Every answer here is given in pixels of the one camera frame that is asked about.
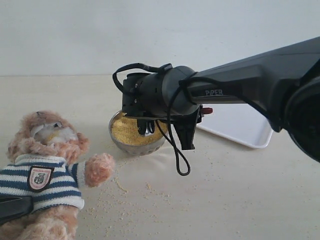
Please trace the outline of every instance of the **teddy bear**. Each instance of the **teddy bear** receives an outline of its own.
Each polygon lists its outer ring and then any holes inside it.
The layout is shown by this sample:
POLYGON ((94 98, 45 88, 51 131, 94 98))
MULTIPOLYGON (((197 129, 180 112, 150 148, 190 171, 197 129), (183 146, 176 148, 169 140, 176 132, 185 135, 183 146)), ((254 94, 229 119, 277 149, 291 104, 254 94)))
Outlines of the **teddy bear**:
POLYGON ((33 211, 0 226, 1 240, 74 240, 82 187, 99 187, 113 174, 114 158, 87 153, 89 139, 58 113, 25 115, 9 143, 12 164, 0 170, 0 196, 32 196, 33 211))

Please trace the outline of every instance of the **bowl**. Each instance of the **bowl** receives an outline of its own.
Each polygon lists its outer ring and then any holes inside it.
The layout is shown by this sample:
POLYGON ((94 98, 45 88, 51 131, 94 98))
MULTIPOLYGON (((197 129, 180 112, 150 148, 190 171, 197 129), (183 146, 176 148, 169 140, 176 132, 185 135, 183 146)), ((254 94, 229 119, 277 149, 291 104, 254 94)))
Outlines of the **bowl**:
MULTIPOLYGON (((163 132, 168 135, 165 123, 159 122, 163 132)), ((118 111, 109 122, 109 134, 115 145, 132 156, 144 156, 157 151, 166 141, 157 125, 151 135, 141 136, 138 133, 137 120, 127 118, 118 111)))

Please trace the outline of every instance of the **teddy bear head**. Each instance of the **teddy bear head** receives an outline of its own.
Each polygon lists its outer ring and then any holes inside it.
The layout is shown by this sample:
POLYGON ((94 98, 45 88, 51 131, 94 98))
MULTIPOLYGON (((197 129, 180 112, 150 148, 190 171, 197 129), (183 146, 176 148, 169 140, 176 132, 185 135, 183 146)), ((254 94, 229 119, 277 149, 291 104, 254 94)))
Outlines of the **teddy bear head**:
POLYGON ((23 154, 57 156, 68 164, 89 149, 89 139, 58 113, 50 110, 25 115, 19 131, 8 145, 7 156, 14 163, 23 154))

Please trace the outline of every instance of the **striped shirt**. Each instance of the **striped shirt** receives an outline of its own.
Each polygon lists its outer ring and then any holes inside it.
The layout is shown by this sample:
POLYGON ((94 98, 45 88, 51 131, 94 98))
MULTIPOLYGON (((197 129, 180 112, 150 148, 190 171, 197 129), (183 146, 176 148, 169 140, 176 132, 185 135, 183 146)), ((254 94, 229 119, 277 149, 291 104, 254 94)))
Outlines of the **striped shirt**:
POLYGON ((31 196, 33 212, 53 206, 84 207, 85 162, 67 165, 63 157, 24 154, 0 170, 0 196, 31 196))

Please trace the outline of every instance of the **black object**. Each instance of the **black object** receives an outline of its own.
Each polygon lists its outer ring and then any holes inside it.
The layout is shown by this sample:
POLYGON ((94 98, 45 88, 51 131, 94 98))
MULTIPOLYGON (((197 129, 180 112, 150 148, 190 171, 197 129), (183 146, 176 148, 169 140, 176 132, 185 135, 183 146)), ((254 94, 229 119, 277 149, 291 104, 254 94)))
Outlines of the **black object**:
POLYGON ((30 214, 34 210, 31 196, 0 196, 0 226, 30 214))
POLYGON ((201 104, 247 103, 275 132, 287 130, 305 154, 320 162, 320 37, 200 72, 171 64, 129 64, 113 74, 113 81, 123 93, 128 118, 168 124, 176 156, 171 124, 182 150, 191 150, 201 104), (121 85, 117 73, 131 69, 149 73, 128 74, 121 85))

